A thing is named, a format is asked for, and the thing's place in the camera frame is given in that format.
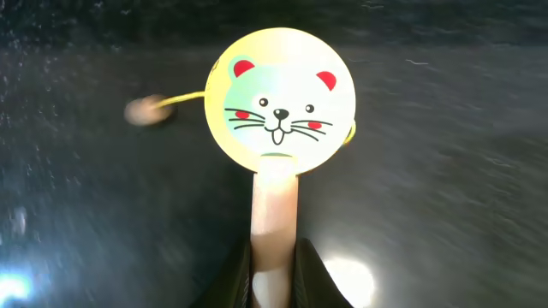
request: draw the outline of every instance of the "cartoon cat face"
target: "cartoon cat face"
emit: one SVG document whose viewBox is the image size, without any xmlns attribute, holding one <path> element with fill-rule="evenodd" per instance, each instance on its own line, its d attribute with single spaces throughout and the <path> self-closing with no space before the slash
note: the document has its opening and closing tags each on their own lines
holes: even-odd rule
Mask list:
<svg viewBox="0 0 548 308">
<path fill-rule="evenodd" d="M 331 72 L 238 56 L 229 76 L 223 118 L 235 139 L 259 156 L 325 160 L 348 135 L 354 102 L 337 102 Z"/>
</svg>

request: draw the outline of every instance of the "nose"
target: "nose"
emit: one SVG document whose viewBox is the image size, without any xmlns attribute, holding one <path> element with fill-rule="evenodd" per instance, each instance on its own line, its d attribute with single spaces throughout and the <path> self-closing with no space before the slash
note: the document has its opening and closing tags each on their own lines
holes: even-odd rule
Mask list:
<svg viewBox="0 0 548 308">
<path fill-rule="evenodd" d="M 289 112 L 287 110 L 274 110 L 274 116 L 281 121 L 289 116 Z"/>
</svg>

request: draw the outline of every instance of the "wooden handle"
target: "wooden handle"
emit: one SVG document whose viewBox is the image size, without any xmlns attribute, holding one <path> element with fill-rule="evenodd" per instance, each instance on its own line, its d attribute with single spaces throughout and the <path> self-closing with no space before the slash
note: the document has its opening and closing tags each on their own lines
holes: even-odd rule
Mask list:
<svg viewBox="0 0 548 308">
<path fill-rule="evenodd" d="M 253 178 L 254 308 L 289 308 L 297 231 L 298 178 L 291 157 L 262 157 Z"/>
</svg>

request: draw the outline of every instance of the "glossy black tabletop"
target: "glossy black tabletop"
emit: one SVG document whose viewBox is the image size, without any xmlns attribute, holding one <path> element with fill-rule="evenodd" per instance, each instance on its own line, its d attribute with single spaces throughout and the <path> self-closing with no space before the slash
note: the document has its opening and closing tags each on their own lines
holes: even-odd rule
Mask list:
<svg viewBox="0 0 548 308">
<path fill-rule="evenodd" d="M 379 308 L 546 307 L 546 1 L 0 9 L 0 306 L 195 300 L 249 233 L 253 175 L 217 146 L 201 100 L 156 127 L 123 109 L 203 90 L 232 41 L 295 27 L 331 44 L 356 88 L 354 140 L 299 194 L 298 235 L 371 272 L 374 291 L 343 292 Z"/>
</svg>

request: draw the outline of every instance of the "black eye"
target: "black eye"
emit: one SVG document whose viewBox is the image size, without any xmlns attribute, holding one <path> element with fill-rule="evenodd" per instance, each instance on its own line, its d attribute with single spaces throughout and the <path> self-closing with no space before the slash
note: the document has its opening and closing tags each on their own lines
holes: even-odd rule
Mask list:
<svg viewBox="0 0 548 308">
<path fill-rule="evenodd" d="M 266 98 L 261 98 L 259 100 L 259 105 L 261 105 L 262 107 L 266 107 L 266 105 L 268 104 L 268 99 Z"/>
</svg>

